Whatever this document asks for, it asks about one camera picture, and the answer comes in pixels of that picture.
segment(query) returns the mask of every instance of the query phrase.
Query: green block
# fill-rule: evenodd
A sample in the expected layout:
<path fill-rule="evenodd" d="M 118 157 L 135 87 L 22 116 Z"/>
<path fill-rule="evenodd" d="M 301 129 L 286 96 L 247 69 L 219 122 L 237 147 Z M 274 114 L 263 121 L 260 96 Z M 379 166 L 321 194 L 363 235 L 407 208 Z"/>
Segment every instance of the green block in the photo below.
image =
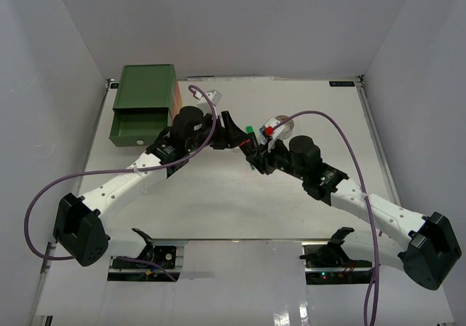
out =
<path fill-rule="evenodd" d="M 148 146 L 171 125 L 181 99 L 173 65 L 126 65 L 114 102 L 110 140 Z"/>

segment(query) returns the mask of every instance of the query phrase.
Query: cable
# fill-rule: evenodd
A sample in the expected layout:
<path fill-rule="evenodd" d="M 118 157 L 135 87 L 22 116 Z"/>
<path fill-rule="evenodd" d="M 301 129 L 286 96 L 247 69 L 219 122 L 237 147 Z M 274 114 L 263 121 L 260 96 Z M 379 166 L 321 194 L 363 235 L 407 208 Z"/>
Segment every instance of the cable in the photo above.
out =
<path fill-rule="evenodd" d="M 353 163 L 355 164 L 356 172 L 358 173 L 359 182 L 360 182 L 360 185 L 361 185 L 361 190 L 362 190 L 362 192 L 364 194 L 367 194 L 367 189 L 366 189 L 366 184 L 364 183 L 363 173 L 361 172 L 361 168 L 360 168 L 359 163 L 358 163 L 358 161 L 356 159 L 355 152 L 352 150 L 350 142 L 348 141 L 348 138 L 344 134 L 341 127 L 329 115 L 327 115 L 326 113 L 323 113 L 322 111 L 314 111 L 314 110 L 300 111 L 299 113 L 291 115 L 287 119 L 282 120 L 279 124 L 275 125 L 273 127 L 273 129 L 276 130 L 278 127 L 282 126 L 283 124 L 286 124 L 288 121 L 293 120 L 296 117 L 301 116 L 301 115 L 305 115 L 305 114 L 323 116 L 330 123 L 332 123 L 332 125 L 338 130 L 339 134 L 341 135 L 341 138 L 343 138 L 343 141 L 344 141 L 345 145 L 347 146 L 349 154 L 351 155 L 351 159 L 352 159 Z M 366 201 L 367 212 L 368 212 L 368 216 L 369 216 L 369 223 L 371 225 L 372 243 L 374 245 L 374 265 L 375 265 L 374 266 L 374 273 L 372 274 L 371 281 L 369 282 L 369 286 L 368 286 L 368 289 L 367 289 L 367 292 L 366 292 L 366 298 L 364 300 L 364 325 L 365 326 L 369 326 L 369 325 L 374 326 L 375 321 L 376 321 L 377 306 L 379 304 L 379 276 L 380 276 L 380 272 L 379 272 L 379 270 L 380 270 L 380 267 L 379 267 L 379 245 L 377 243 L 376 225 L 375 225 L 375 220 L 374 220 L 374 214 L 372 213 L 371 202 L 369 201 L 368 196 L 366 196 L 364 200 Z M 371 322 L 370 322 L 370 324 L 368 324 L 367 310 L 368 310 L 369 296 L 371 295 L 371 291 L 372 291 L 372 285 L 374 285 L 374 299 L 373 299 L 373 302 L 372 302 Z"/>
<path fill-rule="evenodd" d="M 172 166 L 176 166 L 177 164 L 180 164 L 182 162 L 185 162 L 185 161 L 188 161 L 189 159 L 192 159 L 193 157 L 195 157 L 196 155 L 198 155 L 198 153 L 204 148 L 206 147 L 209 142 L 210 142 L 210 139 L 212 138 L 213 136 L 213 133 L 215 132 L 215 129 L 216 129 L 216 125 L 217 125 L 217 118 L 216 118 L 216 110 L 215 110 L 215 107 L 214 105 L 212 104 L 212 101 L 209 99 L 209 97 L 207 96 L 207 94 L 202 91 L 199 87 L 197 86 L 194 86 L 193 84 L 189 85 L 188 86 L 188 90 L 193 94 L 195 95 L 197 92 L 199 92 L 207 101 L 209 107 L 210 107 L 210 110 L 212 111 L 212 128 L 210 129 L 210 132 L 207 136 L 207 138 L 204 140 L 204 143 L 201 144 L 201 146 L 192 154 L 189 154 L 177 161 L 174 161 L 174 162 L 170 162 L 168 164 L 162 164 L 160 166 L 154 166 L 154 167 L 146 167 L 146 168 L 140 168 L 138 169 L 138 171 L 140 172 L 145 172 L 145 171 L 155 171 L 155 170 L 162 170 L 164 168 L 167 168 L 167 167 L 172 167 Z M 39 193 L 36 194 L 36 196 L 32 199 L 31 203 L 29 204 L 28 206 L 28 209 L 26 210 L 26 213 L 25 213 L 25 216 L 24 216 L 24 223 L 23 223 L 23 230 L 24 230 L 24 238 L 26 240 L 26 244 L 28 245 L 29 247 L 29 250 L 31 250 L 31 252 L 36 255 L 37 257 L 39 258 L 42 258 L 42 259 L 47 259 L 49 261 L 68 261 L 70 259 L 74 259 L 72 256 L 66 256 L 66 257 L 54 257 L 52 255 L 45 255 L 43 253 L 40 253 L 36 247 L 33 245 L 32 241 L 31 241 L 31 235 L 29 233 L 29 220 L 31 219 L 31 213 L 32 213 L 32 209 L 34 208 L 34 206 L 36 205 L 37 201 L 40 199 L 40 197 L 42 195 L 44 195 L 44 193 L 49 190 L 50 188 L 52 188 L 53 186 L 56 186 L 57 184 L 59 183 L 62 183 L 63 181 L 65 180 L 68 180 L 68 179 L 72 179 L 72 178 L 78 178 L 78 177 L 83 177 L 85 175 L 106 175 L 106 174 L 114 174 L 114 173 L 133 173 L 135 170 L 133 168 L 130 168 L 130 169 L 127 169 L 127 168 L 122 168 L 122 169 L 117 169 L 117 170 L 96 170 L 96 171 L 86 171 L 86 172 L 78 172 L 78 173 L 72 173 L 70 175 L 65 175 L 61 178 L 58 178 L 56 180 L 54 180 L 53 182 L 51 182 L 50 184 L 47 184 Z"/>
<path fill-rule="evenodd" d="M 165 269 L 163 269 L 159 264 L 157 263 L 154 263 L 154 262 L 149 262 L 149 261 L 142 261 L 141 259 L 134 259 L 134 258 L 129 258 L 129 257 L 123 257 L 121 255 L 119 255 L 118 257 L 116 257 L 116 259 L 120 260 L 120 261 L 127 261 L 127 262 L 131 262 L 131 263 L 139 263 L 139 264 L 147 264 L 148 266 L 153 266 L 154 268 L 156 269 L 159 269 L 161 271 L 163 271 L 163 273 L 165 275 L 167 275 L 167 277 L 176 282 L 176 279 L 173 277 L 172 274 L 170 274 L 168 271 L 166 271 Z"/>

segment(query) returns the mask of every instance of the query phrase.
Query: purple cable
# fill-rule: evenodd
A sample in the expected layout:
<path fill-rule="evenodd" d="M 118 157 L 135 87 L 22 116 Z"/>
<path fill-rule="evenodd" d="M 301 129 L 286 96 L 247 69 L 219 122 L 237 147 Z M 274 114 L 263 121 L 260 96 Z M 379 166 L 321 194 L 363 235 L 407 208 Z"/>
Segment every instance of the purple cable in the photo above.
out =
<path fill-rule="evenodd" d="M 147 265 L 149 265 L 149 266 L 153 266 L 154 268 L 163 271 L 163 273 L 164 273 L 165 275 L 167 275 L 167 277 L 169 277 L 170 280 L 176 282 L 176 279 L 173 277 L 172 274 L 170 274 L 168 271 L 166 271 L 165 269 L 163 269 L 159 264 L 156 264 L 156 263 L 154 263 L 154 262 L 142 261 L 141 259 L 134 259 L 134 258 L 129 258 L 129 257 L 122 257 L 121 255 L 119 255 L 118 257 L 116 257 L 116 259 L 118 259 L 118 260 L 120 260 L 120 261 L 127 261 L 127 262 L 131 262 L 131 263 L 141 263 L 141 264 L 147 264 Z"/>
<path fill-rule="evenodd" d="M 367 194 L 366 190 L 366 184 L 364 183 L 364 178 L 363 178 L 363 173 L 361 172 L 361 168 L 359 166 L 359 162 L 356 159 L 355 152 L 352 150 L 352 147 L 350 145 L 350 142 L 348 141 L 347 136 L 343 133 L 343 130 L 340 128 L 340 126 L 336 123 L 335 120 L 333 120 L 329 115 L 326 113 L 323 113 L 322 111 L 314 111 L 314 110 L 308 110 L 308 111 L 301 111 L 299 113 L 296 113 L 294 115 L 291 115 L 287 119 L 281 121 L 279 124 L 274 126 L 274 130 L 276 130 L 278 127 L 282 126 L 283 124 L 286 124 L 288 121 L 295 119 L 298 116 L 305 115 L 305 114 L 313 114 L 313 115 L 321 115 L 325 117 L 328 121 L 332 123 L 332 125 L 338 130 L 339 134 L 343 138 L 344 143 L 346 144 L 349 153 L 351 154 L 351 159 L 353 163 L 355 164 L 356 167 L 356 172 L 358 173 L 359 177 L 359 182 L 361 184 L 361 190 L 363 191 L 364 194 Z M 367 204 L 367 212 L 369 216 L 369 223 L 371 224 L 371 232 L 372 232 L 372 242 L 374 244 L 374 272 L 372 274 L 371 281 L 369 283 L 367 292 L 366 292 L 366 298 L 364 300 L 364 325 L 368 326 L 367 322 L 367 311 L 368 311 L 368 304 L 369 304 L 369 296 L 371 295 L 371 290 L 372 290 L 372 285 L 375 285 L 374 288 L 374 300 L 372 303 L 372 316 L 371 316 L 371 323 L 369 324 L 370 326 L 374 326 L 375 321 L 376 321 L 376 314 L 377 314 L 377 305 L 379 304 L 379 244 L 377 243 L 377 232 L 376 232 L 376 225 L 375 225 L 375 220 L 374 220 L 374 214 L 372 213 L 372 206 L 371 202 L 369 201 L 368 196 L 365 197 L 364 199 Z"/>
<path fill-rule="evenodd" d="M 192 154 L 189 154 L 177 161 L 174 161 L 174 162 L 170 162 L 168 164 L 162 164 L 160 166 L 153 166 L 153 167 L 146 167 L 146 168 L 139 168 L 138 171 L 140 172 L 145 172 L 145 171 L 155 171 L 155 170 L 162 170 L 164 168 L 167 168 L 167 167 L 172 167 L 172 166 L 176 166 L 177 164 L 180 164 L 181 162 L 185 162 L 185 161 L 188 161 L 189 159 L 192 159 L 193 157 L 195 157 L 196 155 L 198 155 L 198 153 L 204 148 L 206 147 L 209 142 L 210 142 L 210 139 L 212 138 L 213 136 L 213 133 L 215 132 L 215 129 L 216 129 L 216 125 L 217 125 L 217 118 L 216 118 L 216 110 L 215 110 L 215 107 L 213 106 L 212 104 L 212 101 L 209 99 L 209 97 L 207 96 L 207 94 L 202 91 L 199 87 L 197 86 L 194 86 L 193 84 L 189 85 L 188 86 L 188 90 L 193 94 L 195 95 L 197 93 L 197 91 L 206 99 L 207 103 L 209 104 L 209 107 L 210 107 L 210 110 L 212 111 L 212 128 L 210 129 L 210 132 L 207 136 L 207 138 L 204 140 L 204 143 L 201 144 L 201 146 Z M 85 175 L 107 175 L 107 174 L 113 174 L 113 173 L 133 173 L 135 172 L 135 170 L 133 168 L 130 168 L 130 169 L 127 169 L 127 168 L 122 168 L 122 169 L 117 169 L 117 170 L 97 170 L 97 171 L 86 171 L 86 172 L 78 172 L 78 173 L 72 173 L 70 175 L 65 175 L 61 178 L 58 178 L 56 180 L 54 180 L 53 182 L 51 182 L 50 184 L 47 184 L 39 193 L 37 193 L 37 195 L 32 199 L 31 203 L 29 204 L 28 206 L 28 209 L 26 210 L 26 214 L 24 216 L 24 223 L 23 223 L 23 230 L 24 230 L 24 238 L 26 240 L 26 244 L 28 245 L 29 249 L 32 251 L 32 253 L 34 255 L 36 255 L 37 257 L 39 258 L 42 258 L 42 259 L 47 259 L 49 261 L 68 261 L 70 259 L 73 259 L 73 257 L 71 256 L 67 256 L 67 257 L 54 257 L 52 255 L 45 255 L 43 253 L 40 253 L 33 245 L 32 241 L 31 241 L 31 235 L 29 234 L 29 220 L 31 218 L 31 212 L 32 212 L 32 209 L 34 208 L 34 205 L 37 203 L 37 200 L 40 199 L 40 197 L 47 191 L 49 190 L 50 188 L 52 188 L 53 186 L 65 181 L 65 180 L 68 180 L 68 179 L 72 179 L 72 178 L 78 178 L 78 177 L 83 177 Z"/>

